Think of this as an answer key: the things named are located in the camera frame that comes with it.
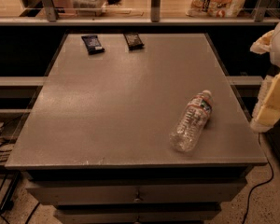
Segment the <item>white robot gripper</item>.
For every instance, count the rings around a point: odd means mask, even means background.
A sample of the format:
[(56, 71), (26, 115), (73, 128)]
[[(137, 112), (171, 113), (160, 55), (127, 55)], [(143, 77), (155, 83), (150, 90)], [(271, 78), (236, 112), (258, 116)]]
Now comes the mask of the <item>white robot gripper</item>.
[[(270, 61), (280, 68), (280, 22), (255, 41), (250, 50), (256, 54), (270, 52)], [(255, 104), (251, 129), (256, 133), (269, 131), (280, 120), (280, 73), (267, 75), (261, 83), (258, 101)]]

